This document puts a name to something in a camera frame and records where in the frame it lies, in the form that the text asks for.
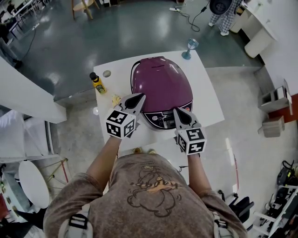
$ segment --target concrete floor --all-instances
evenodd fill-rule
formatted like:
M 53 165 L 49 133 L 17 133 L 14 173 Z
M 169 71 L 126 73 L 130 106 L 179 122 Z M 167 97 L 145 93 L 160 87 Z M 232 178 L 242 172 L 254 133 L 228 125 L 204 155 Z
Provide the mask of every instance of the concrete floor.
M 182 10 L 192 20 L 206 4 L 206 0 L 194 0 Z M 92 88 L 88 75 L 96 65 L 183 50 L 188 38 L 199 42 L 197 52 L 205 67 L 261 66 L 245 54 L 245 43 L 239 35 L 222 37 L 218 27 L 208 26 L 209 8 L 196 18 L 195 24 L 201 28 L 196 33 L 185 17 L 169 11 L 174 6 L 176 3 L 170 0 L 130 0 L 116 7 L 101 6 L 100 10 L 91 6 L 93 20 L 83 12 L 76 12 L 73 20 L 69 1 L 52 0 L 36 19 L 28 17 L 25 21 L 24 31 L 36 22 L 40 25 L 20 72 L 58 100 Z M 20 58 L 33 35 L 31 32 L 13 41 L 12 47 Z
M 265 138 L 258 134 L 266 114 L 257 107 L 260 89 L 253 73 L 209 74 L 225 120 L 208 126 L 207 146 L 202 153 L 203 165 L 214 190 L 231 192 L 236 183 L 236 168 L 231 162 L 233 154 L 237 159 L 240 198 L 249 196 L 255 202 L 247 228 L 258 220 L 254 211 L 262 212 L 265 203 L 276 191 L 276 177 L 281 162 L 292 162 L 298 157 L 297 123 L 285 124 L 285 131 L 279 138 Z M 70 174 L 85 172 L 104 145 L 100 122 L 93 114 L 96 101 L 92 100 L 68 109 L 68 120 L 54 125 L 53 139 L 61 156 L 69 159 Z M 187 165 L 186 156 L 179 152 L 174 141 L 144 147 L 144 151 L 154 148 L 170 160 L 175 168 Z M 182 175 L 188 181 L 188 170 Z M 251 238 L 258 237 L 255 230 L 249 232 Z

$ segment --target buckle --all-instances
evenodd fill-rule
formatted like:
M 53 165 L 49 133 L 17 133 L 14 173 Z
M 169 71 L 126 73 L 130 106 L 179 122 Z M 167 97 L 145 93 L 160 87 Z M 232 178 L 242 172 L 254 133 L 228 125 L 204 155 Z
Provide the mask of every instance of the buckle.
M 228 224 L 225 222 L 225 221 L 221 221 L 221 220 L 214 220 L 214 222 L 218 225 L 218 227 L 220 228 L 225 228 L 227 229 L 228 228 Z
M 68 225 L 80 229 L 87 229 L 88 219 L 82 214 L 72 215 L 69 219 Z

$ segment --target brown t-shirt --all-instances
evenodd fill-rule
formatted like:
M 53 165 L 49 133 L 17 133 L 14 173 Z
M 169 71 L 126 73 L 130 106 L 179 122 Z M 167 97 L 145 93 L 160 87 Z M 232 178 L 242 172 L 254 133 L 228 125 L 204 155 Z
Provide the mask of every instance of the brown t-shirt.
M 178 171 L 157 154 L 119 158 L 105 195 L 93 177 L 77 174 L 48 207 L 44 218 L 46 236 L 58 237 L 63 221 L 87 203 L 95 238 L 212 238 L 211 211 L 228 222 L 240 238 L 247 237 L 242 223 L 214 191 L 198 196 Z

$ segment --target purple rice cooker lid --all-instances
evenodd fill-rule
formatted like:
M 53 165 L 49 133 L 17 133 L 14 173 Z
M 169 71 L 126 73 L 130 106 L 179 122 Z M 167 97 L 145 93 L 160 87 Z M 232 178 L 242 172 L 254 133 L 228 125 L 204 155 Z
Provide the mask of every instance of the purple rice cooker lid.
M 168 111 L 193 100 L 182 69 L 163 56 L 140 61 L 133 73 L 132 92 L 146 95 L 143 112 Z

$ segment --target yellow bottle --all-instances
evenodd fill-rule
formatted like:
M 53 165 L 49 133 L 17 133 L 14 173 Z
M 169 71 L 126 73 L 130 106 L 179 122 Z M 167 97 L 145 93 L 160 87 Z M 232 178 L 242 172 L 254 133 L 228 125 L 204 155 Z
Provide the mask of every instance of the yellow bottle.
M 96 73 L 92 72 L 90 78 L 93 81 L 94 88 L 96 88 L 100 94 L 104 94 L 107 91 L 106 87 L 102 84 L 101 78 L 98 77 Z

